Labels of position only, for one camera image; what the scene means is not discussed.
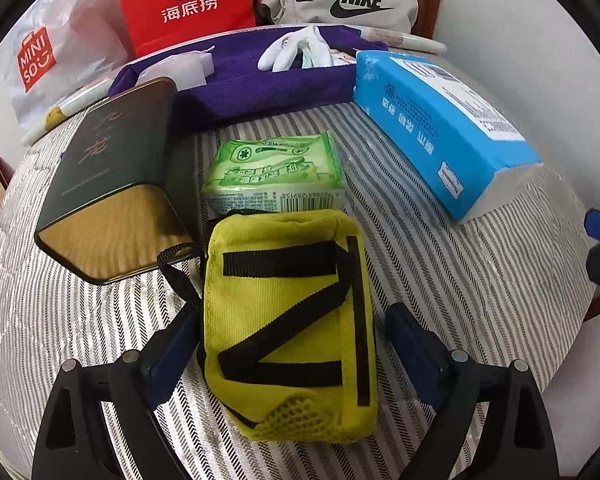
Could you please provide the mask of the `white glove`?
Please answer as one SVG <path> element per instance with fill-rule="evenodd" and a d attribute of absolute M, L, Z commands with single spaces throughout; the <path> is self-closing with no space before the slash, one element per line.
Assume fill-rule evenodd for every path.
<path fill-rule="evenodd" d="M 316 25 L 310 25 L 275 40 L 258 61 L 261 72 L 281 73 L 291 69 L 301 56 L 301 68 L 326 68 L 334 66 L 329 44 Z"/>

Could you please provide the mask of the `green tissue packet on towel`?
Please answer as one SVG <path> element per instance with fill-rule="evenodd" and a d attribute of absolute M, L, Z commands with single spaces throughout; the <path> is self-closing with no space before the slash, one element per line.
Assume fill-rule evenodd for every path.
<path fill-rule="evenodd" d="M 330 50 L 330 57 L 332 58 L 332 66 L 347 66 L 354 65 L 356 63 L 354 56 L 337 49 Z"/>

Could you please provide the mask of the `yellow pouch with black straps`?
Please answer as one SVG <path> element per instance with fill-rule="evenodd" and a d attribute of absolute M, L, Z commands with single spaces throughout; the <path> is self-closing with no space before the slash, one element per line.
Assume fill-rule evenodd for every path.
<path fill-rule="evenodd" d="M 251 441 L 349 444 L 376 428 L 374 306 L 358 222 L 335 209 L 230 214 L 208 245 L 202 289 L 158 258 L 178 296 L 201 304 L 204 380 Z"/>

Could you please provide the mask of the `rolled patterned paper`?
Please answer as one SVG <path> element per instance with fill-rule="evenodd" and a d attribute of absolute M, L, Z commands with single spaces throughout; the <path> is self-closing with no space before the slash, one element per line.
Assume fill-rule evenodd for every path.
<path fill-rule="evenodd" d="M 406 34 L 405 32 L 394 32 L 393 30 L 368 26 L 353 26 L 353 29 L 361 32 L 361 37 L 368 41 L 380 41 L 389 47 L 413 50 L 422 53 L 442 55 L 448 52 L 448 47 L 440 41 Z M 42 117 L 38 124 L 29 130 L 21 138 L 23 146 L 30 148 L 38 142 L 46 133 L 67 120 L 69 117 L 79 113 L 88 106 L 103 99 L 114 83 L 114 77 L 120 72 L 121 67 L 110 70 L 104 76 L 86 84 L 70 96 L 55 103 Z"/>

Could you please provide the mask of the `purple towel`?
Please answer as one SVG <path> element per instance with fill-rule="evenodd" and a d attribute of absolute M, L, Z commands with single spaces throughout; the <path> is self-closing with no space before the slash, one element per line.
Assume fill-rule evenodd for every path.
<path fill-rule="evenodd" d="M 138 58 L 125 65 L 108 90 L 113 98 L 135 86 L 140 73 L 165 58 L 211 49 L 214 73 L 201 87 L 183 90 L 173 101 L 173 121 L 193 132 L 205 132 L 236 122 L 349 103 L 353 100 L 356 65 L 262 72 L 258 59 L 275 40 L 293 27 L 258 27 L 189 41 Z"/>

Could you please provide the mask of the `striped quilted mattress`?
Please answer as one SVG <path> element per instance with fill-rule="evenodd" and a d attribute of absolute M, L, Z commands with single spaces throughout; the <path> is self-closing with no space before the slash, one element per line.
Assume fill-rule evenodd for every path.
<path fill-rule="evenodd" d="M 28 151 L 0 209 L 0 451 L 23 477 L 32 474 L 38 430 L 62 363 L 109 364 L 143 348 L 183 304 L 158 268 L 94 285 L 35 244 L 61 156 L 95 106 Z M 347 182 L 343 210 L 363 234 L 376 338 L 375 431 L 342 445 L 253 442 L 208 388 L 199 364 L 190 361 L 156 419 L 194 479 L 398 478 L 434 411 L 417 399 L 385 337 L 388 307 L 405 304 L 449 349 L 462 349 L 479 363 L 523 360 L 545 387 L 593 297 L 585 271 L 590 243 L 584 209 L 561 176 L 541 166 L 508 204 L 456 222 L 400 148 L 354 103 L 205 132 L 172 118 L 176 160 L 194 184 L 200 247 L 213 217 L 201 187 L 223 143 L 325 131 Z"/>

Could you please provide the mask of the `green wet wipes pack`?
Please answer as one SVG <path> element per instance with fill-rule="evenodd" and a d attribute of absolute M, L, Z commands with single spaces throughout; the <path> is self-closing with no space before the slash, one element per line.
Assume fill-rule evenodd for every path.
<path fill-rule="evenodd" d="M 346 206 L 347 182 L 325 131 L 227 141 L 216 152 L 202 192 L 217 214 L 338 210 Z"/>

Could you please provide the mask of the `white Miniso plastic bag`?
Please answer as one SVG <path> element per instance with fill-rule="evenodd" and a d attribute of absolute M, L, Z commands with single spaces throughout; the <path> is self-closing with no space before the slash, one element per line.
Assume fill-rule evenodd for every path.
<path fill-rule="evenodd" d="M 5 82 L 18 124 L 37 126 L 132 54 L 120 0 L 35 0 L 8 35 Z"/>

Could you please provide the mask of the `white sponge block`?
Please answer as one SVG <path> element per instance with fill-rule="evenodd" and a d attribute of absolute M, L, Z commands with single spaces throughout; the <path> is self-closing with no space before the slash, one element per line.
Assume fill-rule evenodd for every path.
<path fill-rule="evenodd" d="M 151 65 L 140 73 L 136 84 L 166 77 L 176 84 L 178 91 L 198 88 L 207 84 L 207 79 L 214 74 L 214 63 L 211 50 L 189 51 L 170 55 L 164 60 Z"/>

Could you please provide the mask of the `dark green tea tin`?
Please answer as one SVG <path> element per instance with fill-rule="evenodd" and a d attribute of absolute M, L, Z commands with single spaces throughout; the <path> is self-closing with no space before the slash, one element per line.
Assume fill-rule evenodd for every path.
<path fill-rule="evenodd" d="M 94 285 L 200 252 L 192 178 L 176 160 L 178 89 L 160 77 L 90 110 L 53 176 L 34 241 Z"/>

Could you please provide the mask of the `blue tissue pack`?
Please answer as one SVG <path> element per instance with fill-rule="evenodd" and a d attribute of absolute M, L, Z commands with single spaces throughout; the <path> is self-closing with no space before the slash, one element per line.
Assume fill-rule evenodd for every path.
<path fill-rule="evenodd" d="M 428 58 L 358 52 L 353 97 L 456 222 L 508 204 L 542 166 L 495 106 Z"/>

